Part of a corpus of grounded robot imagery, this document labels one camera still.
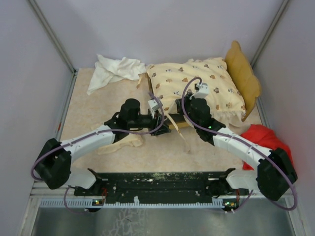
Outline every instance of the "red cloth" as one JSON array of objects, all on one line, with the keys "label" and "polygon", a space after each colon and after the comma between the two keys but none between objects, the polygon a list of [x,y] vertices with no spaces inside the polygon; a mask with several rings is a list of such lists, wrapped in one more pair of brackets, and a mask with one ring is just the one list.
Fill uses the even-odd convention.
[{"label": "red cloth", "polygon": [[[241,136],[255,144],[258,144],[262,147],[270,148],[272,150],[282,148],[288,154],[293,165],[290,148],[288,147],[288,145],[284,144],[276,137],[272,129],[269,129],[261,124],[252,124],[249,130],[241,134]],[[243,170],[249,171],[253,170],[253,168],[244,162]]]}]

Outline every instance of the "beige cloth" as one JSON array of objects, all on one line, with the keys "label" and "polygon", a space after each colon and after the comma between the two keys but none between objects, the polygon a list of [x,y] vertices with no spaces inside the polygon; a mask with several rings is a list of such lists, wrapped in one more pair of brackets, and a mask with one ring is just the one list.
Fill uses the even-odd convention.
[{"label": "beige cloth", "polygon": [[[99,124],[94,125],[91,130],[94,130],[99,127]],[[125,147],[125,146],[130,146],[130,147],[139,147],[143,145],[144,141],[141,137],[141,135],[137,134],[128,134],[126,137],[121,139],[120,141],[110,144],[110,145],[105,145],[97,149],[97,154],[98,155],[103,155],[103,154],[108,154],[112,152],[116,152],[117,150]]]},{"label": "beige cloth", "polygon": [[[200,77],[210,90],[205,99],[213,118],[227,126],[230,123],[235,126],[242,124],[241,119],[246,115],[245,103],[227,72],[223,58],[149,65],[147,73],[154,95],[161,99],[166,113],[176,113],[175,100],[181,98],[188,81]],[[189,89],[194,91],[194,84]]]}]

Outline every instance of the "white towel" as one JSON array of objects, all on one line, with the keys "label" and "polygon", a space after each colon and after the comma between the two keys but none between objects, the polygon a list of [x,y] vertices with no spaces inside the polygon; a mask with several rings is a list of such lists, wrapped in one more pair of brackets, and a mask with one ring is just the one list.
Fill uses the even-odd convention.
[{"label": "white towel", "polygon": [[87,91],[88,95],[91,95],[108,83],[123,79],[139,80],[139,74],[146,72],[145,64],[136,59],[123,58],[121,60],[113,60],[102,55],[97,55],[97,58],[95,71]]}]

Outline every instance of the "gray wall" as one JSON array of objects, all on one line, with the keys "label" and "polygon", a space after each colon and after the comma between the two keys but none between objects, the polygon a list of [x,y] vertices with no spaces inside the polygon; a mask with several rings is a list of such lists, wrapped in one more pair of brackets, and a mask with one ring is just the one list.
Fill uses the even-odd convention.
[{"label": "gray wall", "polygon": [[239,40],[251,59],[282,0],[37,0],[76,68],[96,54],[145,63],[225,56]]},{"label": "gray wall", "polygon": [[293,0],[255,72],[276,134],[292,149],[297,189],[315,234],[315,1]]},{"label": "gray wall", "polygon": [[0,235],[14,236],[71,73],[25,0],[1,2],[0,32]]}]

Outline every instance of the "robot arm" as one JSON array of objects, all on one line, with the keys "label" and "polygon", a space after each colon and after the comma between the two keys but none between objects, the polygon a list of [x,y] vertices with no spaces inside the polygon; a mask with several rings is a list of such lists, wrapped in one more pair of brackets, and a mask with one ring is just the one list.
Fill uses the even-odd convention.
[{"label": "robot arm", "polygon": [[97,192],[102,182],[97,173],[91,169],[75,168],[71,164],[81,156],[101,146],[118,142],[128,135],[128,133],[120,130],[148,128],[149,132],[147,133],[151,135],[170,132],[167,125],[161,125],[162,117],[157,112],[159,108],[157,102],[150,100],[149,106],[148,114],[142,115],[140,114],[139,101],[128,99],[121,106],[120,112],[115,113],[110,120],[99,128],[62,142],[58,142],[56,139],[48,140],[38,159],[57,148],[58,150],[40,161],[34,169],[50,189],[56,189],[66,184]]},{"label": "robot arm", "polygon": [[[273,151],[259,146],[235,134],[211,117],[210,108],[204,99],[208,95],[207,84],[196,84],[195,89],[196,93],[189,91],[184,97],[184,106],[199,137],[205,142],[233,153],[254,169],[254,171],[228,169],[219,180],[213,181],[213,196],[218,195],[216,190],[230,192],[232,189],[245,188],[258,190],[268,199],[277,201],[289,189],[289,186],[284,177],[263,156],[275,162],[291,183],[294,183],[297,180],[297,174],[287,153],[281,148]],[[183,114],[181,99],[177,100],[176,104],[177,112]]]}]

